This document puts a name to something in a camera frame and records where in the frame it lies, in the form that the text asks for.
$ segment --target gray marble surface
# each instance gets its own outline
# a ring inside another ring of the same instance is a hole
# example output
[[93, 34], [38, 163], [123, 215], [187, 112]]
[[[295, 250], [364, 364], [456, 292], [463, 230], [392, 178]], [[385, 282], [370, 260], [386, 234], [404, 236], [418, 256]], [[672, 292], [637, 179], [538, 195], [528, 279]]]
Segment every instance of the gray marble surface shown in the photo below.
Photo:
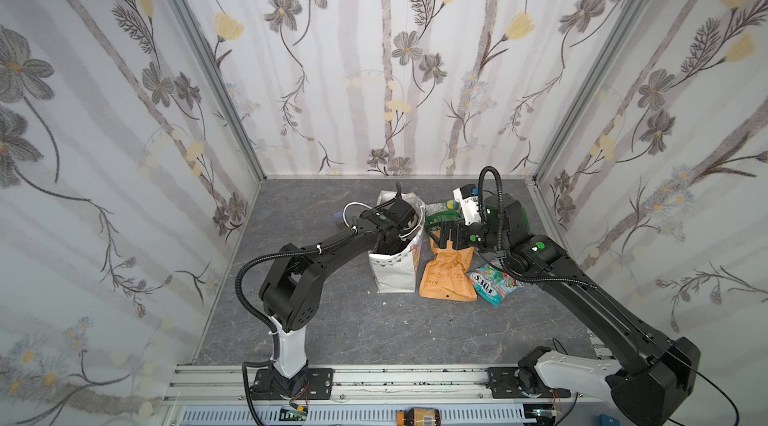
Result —
[[[402, 179], [427, 203], [452, 197], [469, 180]], [[488, 175], [486, 182], [493, 185]], [[333, 214], [349, 201], [373, 205], [380, 190], [394, 190], [395, 179], [267, 180], [204, 339], [197, 364], [262, 361], [271, 354], [267, 328], [249, 315], [234, 294], [234, 278], [249, 259], [279, 250], [286, 243], [319, 241], [340, 229]], [[523, 181], [504, 181], [504, 191], [528, 211], [534, 233], [544, 232]], [[416, 274], [420, 283], [434, 255], [426, 239]], [[482, 264], [475, 258], [472, 267]], [[243, 281], [249, 300], [261, 308], [259, 287], [269, 264], [251, 269]], [[451, 364], [517, 362], [533, 347], [559, 339], [570, 354], [594, 357], [586, 328], [538, 287], [526, 285], [494, 307], [422, 298], [416, 293], [377, 293], [365, 254], [333, 273], [322, 292], [320, 309], [307, 327], [306, 354], [311, 364]]]

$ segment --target white paper bag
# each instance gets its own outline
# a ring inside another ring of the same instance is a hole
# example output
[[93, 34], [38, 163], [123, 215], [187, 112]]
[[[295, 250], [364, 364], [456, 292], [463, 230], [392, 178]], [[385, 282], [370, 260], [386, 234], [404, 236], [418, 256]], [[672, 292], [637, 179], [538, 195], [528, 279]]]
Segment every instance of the white paper bag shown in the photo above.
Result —
[[[395, 191], [382, 191], [376, 204], [393, 199]], [[416, 291], [416, 270], [418, 257], [422, 248], [422, 234], [424, 232], [425, 204], [414, 193], [402, 195], [402, 199], [408, 201], [416, 210], [418, 228], [411, 233], [415, 234], [408, 242], [408, 247], [396, 255], [374, 254], [368, 252], [373, 277], [379, 293], [414, 293]]]

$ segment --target metal bracket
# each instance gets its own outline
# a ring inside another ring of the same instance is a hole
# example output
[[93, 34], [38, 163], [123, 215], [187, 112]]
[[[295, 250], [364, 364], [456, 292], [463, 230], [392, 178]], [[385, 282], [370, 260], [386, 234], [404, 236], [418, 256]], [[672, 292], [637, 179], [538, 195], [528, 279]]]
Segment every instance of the metal bracket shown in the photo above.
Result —
[[[309, 400], [328, 400], [331, 399], [331, 389], [333, 385], [332, 368], [310, 368], [306, 374], [306, 391], [299, 394], [297, 398], [303, 401], [304, 395]], [[256, 372], [256, 381], [250, 388], [250, 398], [254, 401], [283, 400], [283, 396], [275, 392], [272, 385], [272, 374], [269, 368], [260, 369]]]
[[[554, 398], [552, 390], [541, 394], [528, 395], [520, 390], [515, 379], [517, 368], [488, 368], [488, 388], [494, 399], [518, 399], [518, 398]], [[559, 398], [570, 398], [571, 392], [567, 389], [554, 390]]]

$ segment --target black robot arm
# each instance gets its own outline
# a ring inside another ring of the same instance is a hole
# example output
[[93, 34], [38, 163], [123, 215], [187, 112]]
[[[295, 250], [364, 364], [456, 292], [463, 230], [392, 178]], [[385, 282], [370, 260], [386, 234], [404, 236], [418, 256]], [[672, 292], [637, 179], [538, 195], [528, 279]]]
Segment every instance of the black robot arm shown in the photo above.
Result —
[[[445, 222], [439, 237], [430, 231], [428, 234], [442, 248], [450, 239], [456, 249], [475, 247], [481, 253], [494, 253], [505, 273], [555, 297], [616, 357], [598, 362], [539, 346], [519, 362], [521, 389], [532, 393], [573, 389], [616, 403], [638, 426], [665, 422], [693, 392], [699, 349], [686, 338], [673, 340], [643, 322], [594, 283], [555, 241], [531, 235], [519, 201], [498, 192], [496, 197], [478, 203], [481, 220], [469, 225], [465, 221]], [[273, 331], [280, 337], [281, 348], [298, 352], [295, 358], [281, 354], [270, 366], [286, 395], [296, 393], [303, 384], [303, 332], [320, 307], [323, 283], [365, 251], [392, 254], [402, 250], [415, 215], [398, 193], [392, 200], [363, 211], [350, 230], [301, 249], [291, 243], [281, 249], [290, 253], [274, 260], [259, 297], [270, 316], [260, 319], [280, 327], [281, 331]], [[323, 244], [332, 247], [324, 249]]]
[[[638, 426], [667, 421], [693, 392], [693, 370], [698, 368], [700, 359], [696, 345], [687, 338], [673, 340], [648, 325], [592, 281], [554, 240], [531, 235], [519, 201], [503, 194], [502, 215], [494, 196], [486, 198], [483, 204], [485, 220], [469, 225], [463, 221], [446, 222], [441, 225], [439, 237], [432, 233], [430, 236], [441, 247], [446, 247], [451, 239], [456, 249], [475, 247], [481, 253], [503, 257], [507, 274], [533, 283], [556, 298], [614, 354], [618, 362], [615, 367], [608, 372], [595, 368], [592, 375], [600, 378], [607, 399]], [[518, 377], [523, 390], [536, 393], [557, 387], [577, 389], [566, 383], [569, 375], [573, 377], [572, 370], [558, 372], [557, 365], [567, 365], [568, 357], [560, 355], [555, 359], [556, 354], [550, 352], [550, 348], [539, 346], [519, 362], [522, 370]], [[548, 366], [542, 369], [545, 362]]]
[[[349, 230], [302, 248], [312, 253], [275, 259], [259, 291], [267, 316], [277, 318], [284, 332], [306, 326], [320, 307], [322, 285], [326, 279], [366, 251], [374, 249], [381, 254], [390, 254], [402, 250], [407, 241], [401, 237], [407, 233], [408, 224], [415, 215], [410, 203], [398, 193], [392, 200], [360, 213], [352, 226], [354, 235], [340, 247], [322, 250], [322, 244], [349, 237]], [[296, 247], [288, 243], [281, 251], [292, 249]]]

